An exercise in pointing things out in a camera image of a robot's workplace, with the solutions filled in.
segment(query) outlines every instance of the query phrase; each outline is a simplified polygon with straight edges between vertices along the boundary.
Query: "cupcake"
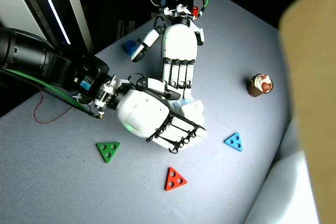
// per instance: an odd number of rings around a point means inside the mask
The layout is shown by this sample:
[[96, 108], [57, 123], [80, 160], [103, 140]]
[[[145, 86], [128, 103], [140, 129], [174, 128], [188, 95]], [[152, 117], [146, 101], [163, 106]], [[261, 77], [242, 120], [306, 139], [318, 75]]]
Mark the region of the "cupcake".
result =
[[247, 92], [253, 97], [258, 97], [261, 94], [269, 93], [272, 89], [273, 82], [269, 75], [260, 73], [252, 77], [247, 87]]

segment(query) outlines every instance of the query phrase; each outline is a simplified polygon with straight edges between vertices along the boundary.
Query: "triangular toy piece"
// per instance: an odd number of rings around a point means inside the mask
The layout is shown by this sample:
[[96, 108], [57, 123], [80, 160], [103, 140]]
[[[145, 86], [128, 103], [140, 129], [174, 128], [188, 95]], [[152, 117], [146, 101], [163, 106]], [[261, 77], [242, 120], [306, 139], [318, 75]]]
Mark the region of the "triangular toy piece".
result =
[[187, 181], [173, 167], [169, 168], [168, 178], [166, 183], [166, 191], [175, 189], [176, 187], [187, 184]]
[[239, 150], [240, 152], [243, 151], [243, 146], [241, 145], [240, 135], [238, 132], [225, 140], [224, 143], [230, 145], [236, 150]]
[[119, 148], [120, 143], [112, 142], [112, 143], [98, 143], [98, 149], [105, 159], [105, 162], [108, 163], [111, 161], [112, 157], [114, 156], [115, 152]]

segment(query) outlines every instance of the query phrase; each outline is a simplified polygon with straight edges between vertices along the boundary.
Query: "gray table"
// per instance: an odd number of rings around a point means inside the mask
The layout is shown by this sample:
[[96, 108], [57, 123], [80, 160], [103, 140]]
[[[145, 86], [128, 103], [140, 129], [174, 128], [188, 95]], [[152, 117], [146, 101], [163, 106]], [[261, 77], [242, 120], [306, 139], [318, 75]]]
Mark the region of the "gray table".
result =
[[[96, 121], [71, 109], [41, 125], [33, 118], [37, 94], [0, 119], [0, 223], [245, 221], [289, 119], [278, 31], [229, 0], [211, 0], [196, 24], [204, 28], [206, 42], [199, 47], [193, 96], [205, 105], [208, 136], [173, 155], [132, 135], [114, 111]], [[160, 77], [160, 42], [138, 63], [131, 63], [121, 48], [129, 39], [143, 38], [152, 25], [98, 54], [110, 74]], [[245, 79], [257, 73], [270, 74], [275, 88], [253, 98]], [[67, 108], [45, 97], [40, 120]], [[242, 152], [223, 143], [235, 132], [241, 135]], [[106, 164], [95, 144], [112, 141], [121, 146]], [[187, 185], [164, 190], [170, 166]]]

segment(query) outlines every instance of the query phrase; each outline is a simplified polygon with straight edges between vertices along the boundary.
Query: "light strip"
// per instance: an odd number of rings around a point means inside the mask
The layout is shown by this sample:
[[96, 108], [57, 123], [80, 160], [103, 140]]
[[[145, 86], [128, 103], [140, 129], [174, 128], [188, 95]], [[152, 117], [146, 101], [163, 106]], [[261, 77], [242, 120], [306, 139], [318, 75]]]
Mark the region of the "light strip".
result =
[[68, 38], [68, 35], [67, 35], [67, 33], [65, 32], [64, 27], [63, 27], [63, 25], [62, 25], [62, 23], [61, 23], [61, 20], [60, 20], [59, 17], [58, 17], [58, 14], [57, 14], [57, 12], [56, 12], [56, 9], [55, 9], [55, 7], [54, 7], [54, 4], [52, 3], [51, 0], [48, 0], [48, 3], [49, 3], [49, 5], [50, 5], [50, 7], [51, 7], [51, 10], [52, 10], [53, 13], [54, 13], [54, 16], [56, 17], [57, 23], [58, 23], [59, 27], [61, 28], [61, 31], [62, 31], [62, 33], [63, 33], [63, 35], [64, 35], [64, 37], [65, 37], [65, 40], [67, 41], [68, 44], [71, 44], [71, 43], [70, 43], [70, 40], [69, 40], [69, 38]]

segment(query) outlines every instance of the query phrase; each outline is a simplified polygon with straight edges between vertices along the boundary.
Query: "red triangle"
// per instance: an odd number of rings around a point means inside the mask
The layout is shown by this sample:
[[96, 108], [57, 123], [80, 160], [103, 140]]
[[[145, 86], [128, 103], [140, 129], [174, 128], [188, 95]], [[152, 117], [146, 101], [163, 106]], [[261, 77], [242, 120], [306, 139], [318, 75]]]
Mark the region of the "red triangle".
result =
[[176, 187], [187, 184], [187, 181], [173, 167], [169, 168], [168, 178], [166, 183], [166, 191], [175, 189]]

